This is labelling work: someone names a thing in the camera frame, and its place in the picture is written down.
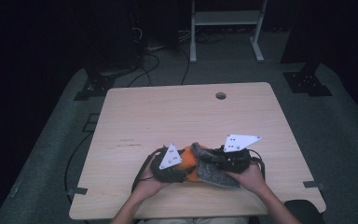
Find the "hole in table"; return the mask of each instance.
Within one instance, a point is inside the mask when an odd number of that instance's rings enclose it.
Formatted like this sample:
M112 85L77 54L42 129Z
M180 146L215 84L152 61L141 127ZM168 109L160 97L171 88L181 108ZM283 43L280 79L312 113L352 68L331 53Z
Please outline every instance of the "hole in table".
M224 100L224 99L226 99L226 94L225 93L223 93L223 92L218 92L216 95L216 98L217 99L219 99L219 100Z

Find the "hand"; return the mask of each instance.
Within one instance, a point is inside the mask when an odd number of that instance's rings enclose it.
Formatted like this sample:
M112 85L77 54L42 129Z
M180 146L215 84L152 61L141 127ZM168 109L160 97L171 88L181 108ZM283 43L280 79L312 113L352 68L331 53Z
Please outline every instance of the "hand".
M256 195L259 195L263 189L268 187L264 181L263 175L261 174L260 168L255 161L251 161L249 168L241 174L232 172L226 172L226 174L236 179L244 188L250 190Z
M150 170L150 164L153 159L147 164L144 172L141 174L138 185L132 193L136 194L141 200L145 200L156 195L162 188L171 184L159 182L155 177L153 177L153 173Z

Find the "white tag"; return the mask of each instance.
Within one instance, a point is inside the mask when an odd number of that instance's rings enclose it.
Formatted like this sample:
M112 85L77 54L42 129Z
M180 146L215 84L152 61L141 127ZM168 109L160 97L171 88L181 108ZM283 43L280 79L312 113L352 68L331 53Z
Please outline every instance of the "white tag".
M260 136L229 134L225 143L225 152L241 151L259 141Z
M176 149L174 144L170 144L165 153L164 158L162 159L161 164L159 165L159 169L163 170L168 167L174 166L182 162L182 158L179 155L178 150Z

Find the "person's left hand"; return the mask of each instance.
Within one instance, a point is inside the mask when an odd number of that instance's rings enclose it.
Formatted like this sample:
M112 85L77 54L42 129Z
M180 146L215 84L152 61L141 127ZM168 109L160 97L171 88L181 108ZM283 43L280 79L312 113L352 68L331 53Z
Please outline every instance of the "person's left hand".
M141 175L138 185L133 191L133 193L138 194L138 196L143 200L156 195L162 188L171 184L159 182L155 177L153 177L153 173L150 170L150 164L152 161L153 160L147 164L144 172Z

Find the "white shelf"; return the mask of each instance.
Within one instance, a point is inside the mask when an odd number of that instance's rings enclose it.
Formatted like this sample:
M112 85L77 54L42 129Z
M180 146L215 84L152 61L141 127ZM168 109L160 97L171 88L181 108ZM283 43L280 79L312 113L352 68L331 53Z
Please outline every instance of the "white shelf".
M257 24L259 10L196 12L195 25Z

